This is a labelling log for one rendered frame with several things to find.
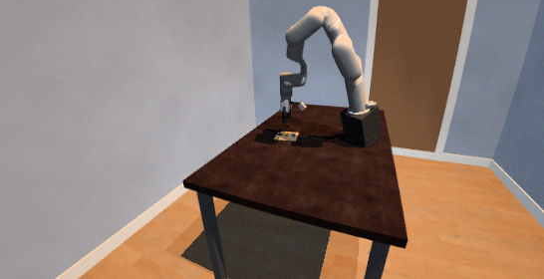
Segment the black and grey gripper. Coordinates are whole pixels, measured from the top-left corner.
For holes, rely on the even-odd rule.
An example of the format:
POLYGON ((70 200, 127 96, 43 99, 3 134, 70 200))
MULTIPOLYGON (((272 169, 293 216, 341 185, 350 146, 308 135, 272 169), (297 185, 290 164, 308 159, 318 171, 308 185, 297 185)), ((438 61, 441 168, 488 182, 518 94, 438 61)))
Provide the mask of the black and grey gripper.
MULTIPOLYGON (((293 96, 293 95, 292 95, 293 96)), ((281 97, 280 102, 280 113, 282 113, 282 124, 287 124, 287 119, 291 119, 291 108, 292 104, 290 104, 291 97, 281 97), (287 111, 286 111, 287 110, 287 111), (286 114, 286 115, 285 115, 286 114)))

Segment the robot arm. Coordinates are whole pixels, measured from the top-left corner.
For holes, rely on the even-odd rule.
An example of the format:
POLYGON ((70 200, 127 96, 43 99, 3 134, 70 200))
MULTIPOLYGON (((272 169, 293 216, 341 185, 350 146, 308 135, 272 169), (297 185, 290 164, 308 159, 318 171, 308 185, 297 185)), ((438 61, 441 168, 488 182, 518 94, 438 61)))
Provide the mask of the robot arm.
POLYGON ((301 71, 300 74, 289 73, 289 76, 283 76, 285 74, 280 74, 280 96, 290 97, 293 95, 294 87, 303 87, 306 84, 308 68, 306 62, 302 58, 304 43, 321 27, 324 28, 332 44, 333 58, 342 76, 346 79, 345 85, 348 101, 349 105, 351 105, 351 108, 347 108, 348 114, 352 116, 366 114, 371 107, 376 105, 376 103, 374 103, 374 101, 368 102, 368 99, 366 98, 361 59, 356 55, 353 48, 353 43, 349 38, 339 16, 336 14, 336 12, 328 7, 321 6, 311 9, 297 24, 292 26, 287 31, 286 56, 288 59, 301 64, 301 71), (322 12, 318 11, 318 9, 324 13, 325 21, 322 12), (304 42, 302 43, 302 41, 304 42), (293 45, 293 47, 290 45, 293 45), (283 80, 281 80, 282 76, 283 80), (283 86, 281 83, 283 83, 283 86))

